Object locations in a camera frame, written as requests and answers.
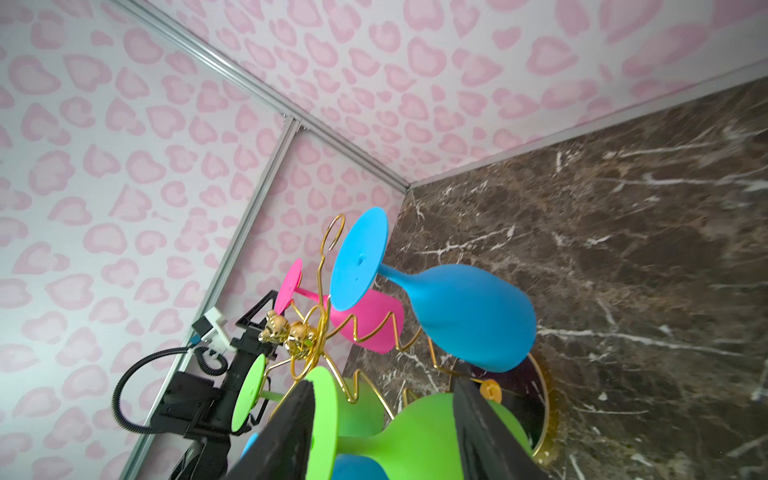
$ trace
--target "glass stem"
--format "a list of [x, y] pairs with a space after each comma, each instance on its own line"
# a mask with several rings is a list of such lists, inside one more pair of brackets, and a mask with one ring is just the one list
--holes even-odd
[[312, 300], [313, 302], [319, 302], [319, 297], [317, 296], [317, 293], [310, 292], [309, 290], [305, 290], [300, 286], [296, 287], [294, 292], [298, 293], [299, 295], [305, 296], [306, 298]]
[[283, 399], [283, 394], [278, 392], [272, 392], [270, 390], [263, 390], [260, 395], [262, 398], [271, 400], [273, 402], [279, 402]]
[[372, 444], [375, 437], [339, 437], [339, 443], [336, 444], [336, 454], [358, 455], [361, 457], [370, 457], [376, 450]]
[[410, 275], [395, 270], [390, 266], [386, 266], [384, 263], [379, 265], [379, 274], [387, 277], [389, 280], [397, 283], [404, 289], [408, 289], [408, 286], [411, 285], [412, 282]]

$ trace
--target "black cable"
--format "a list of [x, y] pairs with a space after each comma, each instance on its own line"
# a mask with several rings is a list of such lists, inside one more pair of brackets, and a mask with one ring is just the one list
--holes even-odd
[[161, 350], [160, 352], [151, 353], [150, 355], [147, 355], [143, 359], [134, 363], [134, 365], [128, 369], [122, 377], [120, 377], [118, 384], [114, 387], [114, 393], [112, 394], [112, 415], [114, 416], [115, 422], [117, 422], [119, 426], [123, 427], [129, 432], [138, 433], [139, 435], [153, 435], [156, 433], [162, 433], [161, 430], [153, 429], [152, 427], [147, 427], [145, 425], [138, 425], [133, 423], [131, 420], [128, 420], [120, 410], [120, 396], [123, 393], [123, 388], [125, 387], [128, 379], [142, 366], [147, 365], [152, 360], [157, 360], [164, 356], [186, 353], [190, 348], [192, 348], [192, 345], [181, 346], [175, 349], [167, 349]]
[[220, 353], [217, 354], [216, 360], [219, 361], [221, 364], [221, 367], [218, 369], [212, 368], [205, 360], [205, 352], [208, 350], [208, 347], [206, 346], [198, 346], [194, 350], [194, 356], [197, 359], [197, 364], [200, 366], [200, 370], [203, 370], [206, 374], [210, 376], [219, 376], [223, 375], [224, 373], [227, 373], [227, 369], [230, 368], [230, 364], [227, 362], [227, 359], [224, 358], [223, 355]]

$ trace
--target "blue wine glass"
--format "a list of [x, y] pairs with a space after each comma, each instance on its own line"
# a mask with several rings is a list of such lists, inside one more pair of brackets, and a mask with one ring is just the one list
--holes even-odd
[[406, 291], [424, 332], [447, 353], [489, 372], [507, 372], [525, 359], [536, 337], [536, 315], [519, 288], [470, 265], [399, 272], [382, 264], [388, 231], [378, 207], [349, 230], [331, 274], [337, 310], [355, 306], [378, 273]]

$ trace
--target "pink wine glass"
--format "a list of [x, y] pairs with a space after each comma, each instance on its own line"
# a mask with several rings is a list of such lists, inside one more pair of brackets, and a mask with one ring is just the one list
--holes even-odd
[[[285, 310], [290, 305], [294, 293], [305, 296], [313, 302], [319, 300], [317, 293], [310, 292], [299, 286], [301, 283], [301, 267], [302, 262], [299, 258], [293, 262], [290, 270], [288, 270], [288, 274], [286, 274], [286, 277], [283, 280], [283, 285], [280, 286], [280, 291], [277, 293], [275, 311], [282, 312]], [[323, 296], [323, 302], [326, 302], [327, 300], [328, 296]], [[397, 320], [397, 334], [399, 336], [402, 333], [402, 323], [405, 318], [405, 310], [402, 308], [402, 303], [396, 298], [392, 298], [389, 295], [385, 295], [384, 293], [375, 290], [368, 290], [354, 307], [342, 312], [333, 308], [332, 300], [329, 316], [331, 323], [336, 327], [341, 325], [347, 316], [354, 313], [355, 316], [357, 316], [357, 336], [362, 337], [368, 335], [379, 326], [389, 312], [395, 314], [395, 319]], [[389, 323], [384, 325], [376, 335], [367, 339], [365, 342], [356, 342], [354, 340], [353, 328], [353, 323], [350, 320], [339, 333], [344, 335], [350, 342], [377, 353], [387, 353], [395, 347], [395, 332]]]

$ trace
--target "gold round tray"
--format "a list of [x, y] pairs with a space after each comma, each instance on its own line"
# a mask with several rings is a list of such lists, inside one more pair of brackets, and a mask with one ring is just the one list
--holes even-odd
[[[512, 412], [523, 425], [534, 445], [534, 462], [546, 466], [558, 457], [559, 449], [554, 443], [558, 430], [558, 410], [552, 389], [551, 376], [532, 354], [514, 369], [504, 373], [486, 372], [459, 359], [452, 369], [463, 365], [476, 379], [494, 379], [502, 388], [501, 404]], [[453, 379], [449, 391], [453, 391]]]

